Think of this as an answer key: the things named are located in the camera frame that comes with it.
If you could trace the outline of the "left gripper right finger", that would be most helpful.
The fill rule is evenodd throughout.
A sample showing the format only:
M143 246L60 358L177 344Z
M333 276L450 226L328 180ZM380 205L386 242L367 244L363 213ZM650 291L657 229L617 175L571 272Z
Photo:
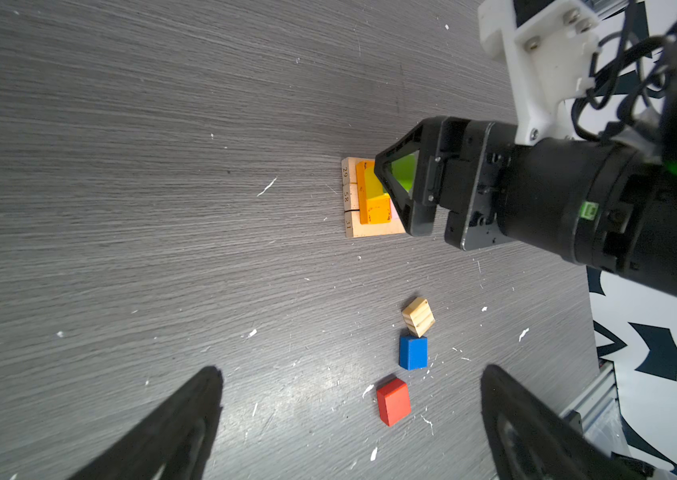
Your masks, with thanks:
M639 477L592 446L500 366L485 368L481 393L482 416L498 478Z

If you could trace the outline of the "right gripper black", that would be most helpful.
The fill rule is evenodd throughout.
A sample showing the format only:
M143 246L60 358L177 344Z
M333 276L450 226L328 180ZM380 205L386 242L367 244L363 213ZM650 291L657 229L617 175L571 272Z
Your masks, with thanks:
M505 122L430 117L379 153L375 174L405 231L431 235L438 206L448 212L448 244L471 251L507 243L498 198L517 130Z

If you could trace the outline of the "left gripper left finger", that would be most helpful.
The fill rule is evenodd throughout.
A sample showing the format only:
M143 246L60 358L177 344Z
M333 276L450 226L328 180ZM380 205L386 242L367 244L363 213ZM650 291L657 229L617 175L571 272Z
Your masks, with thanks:
M74 479L200 479L222 415L222 371L202 368Z

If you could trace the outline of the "green wood block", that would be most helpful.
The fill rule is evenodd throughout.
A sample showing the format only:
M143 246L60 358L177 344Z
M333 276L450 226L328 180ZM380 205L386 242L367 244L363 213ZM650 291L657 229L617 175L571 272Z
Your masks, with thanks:
M419 152L415 151L402 156L391 163L391 171L394 180L411 195L416 179Z

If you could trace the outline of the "yellow wood block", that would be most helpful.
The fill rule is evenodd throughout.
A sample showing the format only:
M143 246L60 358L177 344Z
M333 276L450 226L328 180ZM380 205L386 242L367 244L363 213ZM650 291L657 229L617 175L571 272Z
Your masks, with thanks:
M368 180L367 185L358 185L359 200L361 197L376 197L382 194L388 194L384 186L382 186L382 183L380 182L379 178L376 176L375 166L374 172L369 173L367 175L367 180Z

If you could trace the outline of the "natural wood block front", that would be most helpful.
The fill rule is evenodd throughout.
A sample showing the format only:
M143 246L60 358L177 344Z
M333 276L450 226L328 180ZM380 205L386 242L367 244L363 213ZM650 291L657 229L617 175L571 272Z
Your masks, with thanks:
M393 217L389 223L362 224L360 211L351 210L345 212L346 236L352 238L377 237L385 235L405 234L406 230L399 218Z

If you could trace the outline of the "natural wood block long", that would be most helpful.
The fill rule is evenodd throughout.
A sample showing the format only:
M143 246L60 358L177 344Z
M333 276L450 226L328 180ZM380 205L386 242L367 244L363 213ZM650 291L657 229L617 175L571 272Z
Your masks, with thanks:
M367 175L374 172L374 160L347 157L342 160L342 184L367 185Z

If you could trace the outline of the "small natural wood cube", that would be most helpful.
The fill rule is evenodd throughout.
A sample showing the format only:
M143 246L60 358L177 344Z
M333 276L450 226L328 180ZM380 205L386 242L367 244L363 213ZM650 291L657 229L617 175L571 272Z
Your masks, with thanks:
M426 298L417 297L402 312L408 330L422 338L435 324L435 316Z

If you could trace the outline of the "blue wood cube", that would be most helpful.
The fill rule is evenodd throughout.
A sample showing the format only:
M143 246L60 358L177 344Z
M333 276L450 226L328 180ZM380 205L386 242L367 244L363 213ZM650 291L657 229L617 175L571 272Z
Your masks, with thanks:
M399 365L409 371L423 369L429 363L429 340L426 337L401 336Z

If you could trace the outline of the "red wood cube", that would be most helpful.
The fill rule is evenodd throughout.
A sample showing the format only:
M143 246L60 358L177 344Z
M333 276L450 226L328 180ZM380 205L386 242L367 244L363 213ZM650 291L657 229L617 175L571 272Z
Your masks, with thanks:
M394 378L377 389L377 402L380 418L389 427L393 427L412 412L409 386L399 378Z

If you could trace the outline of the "pink wood block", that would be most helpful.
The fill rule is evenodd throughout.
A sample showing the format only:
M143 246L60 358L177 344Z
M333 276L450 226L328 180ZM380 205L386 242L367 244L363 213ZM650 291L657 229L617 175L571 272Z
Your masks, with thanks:
M393 220L395 220L395 219L400 220L397 208L394 206L394 203L392 201L390 202L390 206L391 206L391 213L392 213Z

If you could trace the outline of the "orange wood block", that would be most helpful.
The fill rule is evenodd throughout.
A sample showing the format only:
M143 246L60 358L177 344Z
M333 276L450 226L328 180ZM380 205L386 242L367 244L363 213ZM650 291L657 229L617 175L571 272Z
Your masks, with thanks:
M360 220L363 225L388 224L392 222L392 218L392 206L388 194L360 198Z

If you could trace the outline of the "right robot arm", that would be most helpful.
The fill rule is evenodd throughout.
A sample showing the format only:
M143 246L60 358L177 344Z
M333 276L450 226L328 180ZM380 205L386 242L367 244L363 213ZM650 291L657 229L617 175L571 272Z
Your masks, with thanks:
M518 121L431 117L378 154L406 232L465 251L513 240L677 297L677 20L637 39L623 1L487 1L484 50L507 64Z

